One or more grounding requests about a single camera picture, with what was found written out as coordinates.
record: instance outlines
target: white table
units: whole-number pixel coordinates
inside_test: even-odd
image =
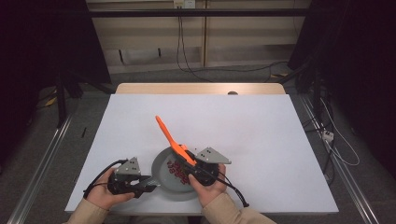
[[[67,212],[75,210],[83,190],[113,161],[137,157],[142,175],[150,175],[153,160],[169,146],[156,115],[180,144],[213,147],[231,159],[227,176],[259,212],[338,212],[288,95],[121,93],[111,96]],[[159,188],[117,205],[111,212],[201,214],[196,198],[177,202]],[[233,190],[228,192],[242,207]]]

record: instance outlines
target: gray floor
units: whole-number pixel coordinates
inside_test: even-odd
[[[256,66],[233,66],[227,69],[252,69]],[[289,70],[283,65],[272,67],[271,74],[283,74]],[[269,76],[269,69],[248,73],[235,71],[206,71],[197,72],[196,75],[216,82],[264,82]],[[121,82],[196,82],[202,81],[190,73],[179,70],[161,72],[141,72],[135,74],[120,74],[112,76],[116,87]],[[301,122],[309,119],[301,102],[300,95],[295,93],[290,82],[285,86],[287,93],[294,103]],[[75,185],[79,171],[91,147],[96,130],[106,109],[109,96],[87,85],[82,85],[85,90],[81,99],[66,100],[69,112],[76,108],[68,131],[55,155],[40,190],[35,196],[30,212],[25,217],[25,223],[62,223],[69,214],[64,208]],[[380,223],[393,223],[396,220],[396,181],[373,158],[363,139],[353,134],[347,119],[337,103],[332,104],[334,121],[343,136],[354,146],[361,158],[361,164],[350,166],[349,170],[355,177],[361,190],[366,195]],[[4,172],[0,176],[0,223],[7,223],[18,200],[21,198],[26,185],[33,173],[51,137],[55,133],[57,124],[56,105],[37,109],[33,122],[22,138],[8,163],[4,165]],[[315,132],[307,133],[308,140],[318,158],[320,166],[326,161],[326,152]],[[336,145],[348,161],[355,159],[347,145],[336,135]],[[332,167],[327,173],[332,176]],[[330,185],[333,197],[340,209],[340,213],[327,216],[269,216],[278,223],[364,223],[360,212],[356,208],[347,188],[335,173],[335,179]],[[106,223],[126,223],[128,217],[109,216]]]

